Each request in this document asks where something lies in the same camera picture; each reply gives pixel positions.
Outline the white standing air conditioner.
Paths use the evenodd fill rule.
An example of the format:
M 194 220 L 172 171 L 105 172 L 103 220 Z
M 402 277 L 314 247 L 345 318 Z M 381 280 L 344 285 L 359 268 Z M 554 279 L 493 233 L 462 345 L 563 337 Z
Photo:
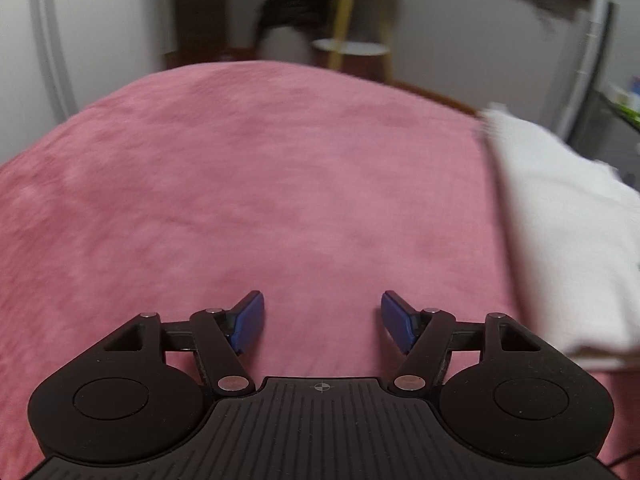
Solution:
M 591 93 L 608 53 L 616 14 L 617 4 L 613 0 L 591 0 L 584 50 L 574 70 L 570 93 L 553 127 L 554 133 L 563 141 L 568 142 L 574 136 L 580 118 L 588 108 Z

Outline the grey drawer cabinet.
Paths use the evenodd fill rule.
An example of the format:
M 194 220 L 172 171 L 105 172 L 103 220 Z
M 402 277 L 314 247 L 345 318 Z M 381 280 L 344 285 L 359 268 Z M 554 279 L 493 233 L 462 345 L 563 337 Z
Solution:
M 582 157 L 606 162 L 639 189 L 639 127 L 603 93 L 591 92 L 567 144 Z

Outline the white wardrobe doors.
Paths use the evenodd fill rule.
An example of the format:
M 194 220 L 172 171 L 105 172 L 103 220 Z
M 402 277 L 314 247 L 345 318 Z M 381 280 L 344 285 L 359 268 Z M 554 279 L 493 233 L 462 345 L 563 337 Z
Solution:
M 1 0 L 1 158 L 163 70 L 172 0 Z

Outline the pink corduroy bed blanket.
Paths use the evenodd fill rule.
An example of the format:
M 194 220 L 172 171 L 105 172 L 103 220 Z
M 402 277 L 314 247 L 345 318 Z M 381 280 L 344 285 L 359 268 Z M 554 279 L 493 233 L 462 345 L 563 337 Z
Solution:
M 265 324 L 215 396 L 192 314 Z M 442 383 L 392 290 L 456 318 Z M 1 169 L 6 479 L 634 479 L 639 379 L 526 321 L 482 121 L 275 63 L 192 65 L 85 108 Z

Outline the white ribbed knit sweater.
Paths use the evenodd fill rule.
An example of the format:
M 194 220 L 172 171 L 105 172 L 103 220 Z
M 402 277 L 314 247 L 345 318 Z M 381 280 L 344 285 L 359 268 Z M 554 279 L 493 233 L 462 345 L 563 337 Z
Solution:
M 587 370 L 638 367 L 638 192 L 503 106 L 480 120 L 527 323 Z

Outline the yellow-legged round side table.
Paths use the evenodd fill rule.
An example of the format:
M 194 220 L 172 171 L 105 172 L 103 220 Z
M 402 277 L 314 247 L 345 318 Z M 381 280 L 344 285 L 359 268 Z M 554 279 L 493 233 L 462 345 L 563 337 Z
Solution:
M 330 28 L 312 46 L 326 55 L 326 67 L 340 72 L 347 61 L 373 58 L 378 75 L 394 82 L 393 14 L 395 0 L 331 0 Z

